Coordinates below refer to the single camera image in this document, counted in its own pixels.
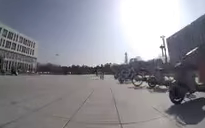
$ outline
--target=distant building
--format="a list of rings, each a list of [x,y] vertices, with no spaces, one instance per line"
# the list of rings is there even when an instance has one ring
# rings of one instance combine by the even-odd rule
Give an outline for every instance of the distant building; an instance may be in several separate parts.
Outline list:
[[[0,23],[0,69],[10,71],[35,71],[37,42]]]
[[[167,38],[170,62],[175,64],[187,52],[205,43],[205,14]]]

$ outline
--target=window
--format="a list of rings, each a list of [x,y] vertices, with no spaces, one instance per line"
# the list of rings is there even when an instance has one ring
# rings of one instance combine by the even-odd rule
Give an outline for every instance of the window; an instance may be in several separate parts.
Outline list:
[[[18,44],[16,47],[16,51],[19,51],[20,45]]]
[[[1,34],[2,28],[0,27],[0,34]]]
[[[24,40],[23,40],[23,44],[25,44],[25,45],[26,45],[26,41],[27,41],[27,40],[24,38]]]
[[[22,46],[22,52],[25,53],[26,47]]]
[[[12,49],[12,50],[16,50],[16,43],[12,43],[11,49]]]
[[[18,36],[18,35],[16,35],[16,42],[18,42],[18,38],[19,38],[19,36]]]
[[[29,49],[29,48],[27,48],[27,54],[29,54],[29,51],[30,51],[30,49]]]
[[[12,32],[9,32],[7,38],[10,39],[10,40],[12,40],[12,39],[13,39],[13,33],[12,33]]]
[[[11,42],[7,40],[5,48],[10,48],[10,47],[11,47]]]
[[[5,46],[5,42],[6,42],[6,40],[4,40],[4,39],[3,39],[3,42],[2,42],[2,47],[4,47],[4,46]]]
[[[2,46],[2,42],[3,42],[3,39],[1,38],[1,39],[0,39],[0,46]]]
[[[3,29],[2,36],[3,36],[3,37],[7,37],[7,33],[8,33],[8,30]]]
[[[16,38],[16,34],[13,35],[13,41],[15,41],[15,38]]]
[[[22,43],[23,42],[23,37],[20,36],[19,42]]]

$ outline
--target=lamp post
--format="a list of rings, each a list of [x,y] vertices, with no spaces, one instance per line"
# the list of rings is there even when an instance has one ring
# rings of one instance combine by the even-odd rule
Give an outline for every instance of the lamp post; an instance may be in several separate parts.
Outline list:
[[[162,36],[160,36],[160,38],[163,41],[163,46],[161,46],[160,48],[162,48],[164,50],[165,63],[167,63],[167,51],[166,51],[166,44],[165,44],[165,36],[162,35]]]

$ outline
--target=scooter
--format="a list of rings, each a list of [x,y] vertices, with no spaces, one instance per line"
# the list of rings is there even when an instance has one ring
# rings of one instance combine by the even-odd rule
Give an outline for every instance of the scooter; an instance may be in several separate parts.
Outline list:
[[[198,62],[198,58],[201,57],[198,55],[201,54],[201,52],[203,52],[202,56],[204,56],[204,49],[202,50],[201,48],[197,47],[188,52],[186,56],[183,57],[181,62],[176,64],[176,76],[183,78],[186,81],[182,81],[177,78],[176,81],[171,84],[169,88],[169,98],[172,103],[181,104],[184,98],[190,97],[190,95],[192,95],[194,92],[205,92],[205,83],[197,84],[194,79],[195,76],[190,71],[190,68],[195,66]]]

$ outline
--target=glass facade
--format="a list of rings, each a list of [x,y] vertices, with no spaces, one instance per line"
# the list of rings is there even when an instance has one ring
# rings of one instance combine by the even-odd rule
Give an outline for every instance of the glass facade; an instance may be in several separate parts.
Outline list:
[[[33,55],[34,43],[28,37],[0,24],[1,68],[10,70],[15,66],[23,71],[34,71],[36,57]]]

